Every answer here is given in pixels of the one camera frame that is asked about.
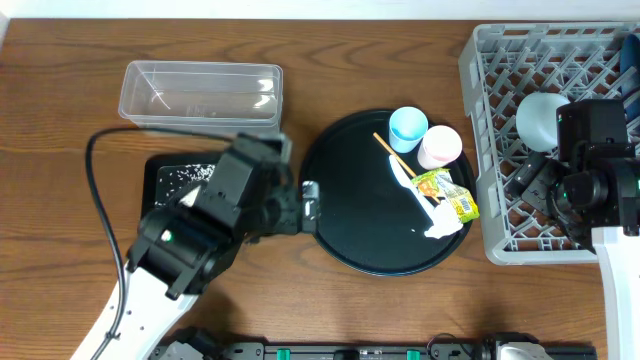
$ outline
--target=wood grain surface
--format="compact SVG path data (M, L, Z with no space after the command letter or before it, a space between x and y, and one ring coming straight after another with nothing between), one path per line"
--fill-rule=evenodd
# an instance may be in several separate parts
M130 61L280 65L294 172L334 121L413 104L460 132L477 173L457 66L477 24L12 20L0 54L0 359L68 358L113 289L83 152L93 132L128 123L117 107ZM215 146L144 135L99 144L96 175L121 248L136 235L146 159ZM521 331L592 343L607 357L597 266L493 265L479 221L443 263L400 278L352 270L310 236L244 246L180 325L272 342L425 343L440 332Z

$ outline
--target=black tray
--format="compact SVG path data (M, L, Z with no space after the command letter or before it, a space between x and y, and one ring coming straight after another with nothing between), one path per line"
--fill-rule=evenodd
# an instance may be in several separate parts
M389 136L391 110L350 115L329 127L307 153L300 180L320 185L316 239L336 259L374 275L409 275L429 269L460 245L471 222L455 234L429 239L430 221L408 189L396 181L389 154L373 138ZM417 147L400 157L418 174ZM465 154L446 166L456 184L475 194Z

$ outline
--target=snack wrapper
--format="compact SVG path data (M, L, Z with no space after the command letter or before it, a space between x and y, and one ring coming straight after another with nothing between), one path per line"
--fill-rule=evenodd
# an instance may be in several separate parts
M461 223L480 217L478 205L469 190L453 183L449 169L435 169L411 180L427 197L444 197L453 206Z

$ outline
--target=clear plastic container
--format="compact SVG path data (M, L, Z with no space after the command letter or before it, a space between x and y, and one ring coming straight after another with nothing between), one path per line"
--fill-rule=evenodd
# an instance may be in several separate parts
M262 64L133 61L124 77L118 112L140 127L278 133L282 69Z

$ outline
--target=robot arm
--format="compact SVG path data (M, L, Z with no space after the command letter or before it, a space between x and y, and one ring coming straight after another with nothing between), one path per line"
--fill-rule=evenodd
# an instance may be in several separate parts
M640 359L640 161L621 101L558 108L560 161L569 174L550 190L564 232L595 252L605 294L610 359Z
M302 201L287 162L286 137L239 136L211 179L182 189L147 214L125 265L126 310L101 359L147 359L211 280L233 263L244 239L313 233L318 185L305 182ZM116 314L119 287L72 359L92 358Z
M591 231L604 287L610 359L640 359L640 237L623 228Z

